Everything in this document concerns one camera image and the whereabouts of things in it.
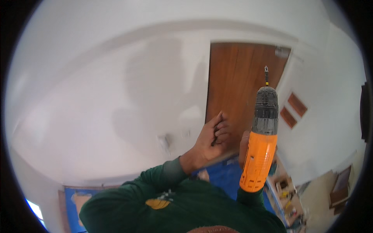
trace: orange drill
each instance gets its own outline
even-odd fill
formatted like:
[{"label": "orange drill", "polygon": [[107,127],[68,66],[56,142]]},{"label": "orange drill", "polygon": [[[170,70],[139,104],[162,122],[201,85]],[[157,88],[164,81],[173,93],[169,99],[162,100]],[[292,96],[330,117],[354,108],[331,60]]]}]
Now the orange drill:
[{"label": "orange drill", "polygon": [[257,92],[244,170],[239,181],[241,189],[257,192],[263,188],[277,144],[278,100],[275,89],[268,86],[268,67],[264,74],[266,86]]}]

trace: green long-sleeve shirt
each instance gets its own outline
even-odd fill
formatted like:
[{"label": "green long-sleeve shirt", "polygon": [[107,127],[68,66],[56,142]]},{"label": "green long-sleeve shirt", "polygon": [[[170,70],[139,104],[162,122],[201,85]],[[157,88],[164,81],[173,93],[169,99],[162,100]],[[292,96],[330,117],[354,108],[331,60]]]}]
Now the green long-sleeve shirt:
[{"label": "green long-sleeve shirt", "polygon": [[[262,190],[238,189],[237,201],[203,180],[189,180],[179,159],[143,171],[119,188],[94,195],[79,217],[89,233],[183,232],[202,226],[227,226],[243,232],[286,232],[264,208]],[[145,202],[171,189],[169,205],[153,209]]]}]

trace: person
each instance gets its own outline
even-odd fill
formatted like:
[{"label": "person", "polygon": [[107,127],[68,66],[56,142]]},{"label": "person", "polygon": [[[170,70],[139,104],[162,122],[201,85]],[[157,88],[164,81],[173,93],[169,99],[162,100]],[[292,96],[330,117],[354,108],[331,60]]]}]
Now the person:
[{"label": "person", "polygon": [[[89,233],[102,232],[286,232],[277,216],[267,211],[263,189],[241,188],[231,199],[207,181],[188,179],[193,171],[222,155],[230,138],[227,116],[220,112],[206,123],[195,145],[163,165],[143,171],[118,188],[94,195],[79,217]],[[240,143],[244,166],[249,132]]]}]

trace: brown door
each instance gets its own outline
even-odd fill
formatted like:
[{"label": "brown door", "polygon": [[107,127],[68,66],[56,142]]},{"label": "brown door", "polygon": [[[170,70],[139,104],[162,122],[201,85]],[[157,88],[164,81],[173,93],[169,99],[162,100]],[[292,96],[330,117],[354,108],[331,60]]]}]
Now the brown door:
[{"label": "brown door", "polygon": [[211,44],[206,122],[223,110],[232,125],[231,149],[238,151],[245,130],[251,129],[256,92],[265,86],[268,66],[269,86],[276,88],[287,57],[275,55],[276,47],[262,44]]}]

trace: sleeve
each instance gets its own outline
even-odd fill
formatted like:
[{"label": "sleeve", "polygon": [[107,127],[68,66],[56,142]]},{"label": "sleeve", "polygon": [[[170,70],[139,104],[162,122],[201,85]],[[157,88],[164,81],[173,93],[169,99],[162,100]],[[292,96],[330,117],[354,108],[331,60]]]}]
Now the sleeve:
[{"label": "sleeve", "polygon": [[82,206],[80,220],[89,233],[135,232],[141,216],[150,208],[145,201],[156,198],[186,178],[179,158],[167,161],[143,171],[138,178],[116,189],[94,195]]},{"label": "sleeve", "polygon": [[250,193],[250,192],[243,191],[240,187],[237,191],[237,202],[250,208],[265,209],[264,199],[263,199],[263,189],[264,187],[257,192]]}]

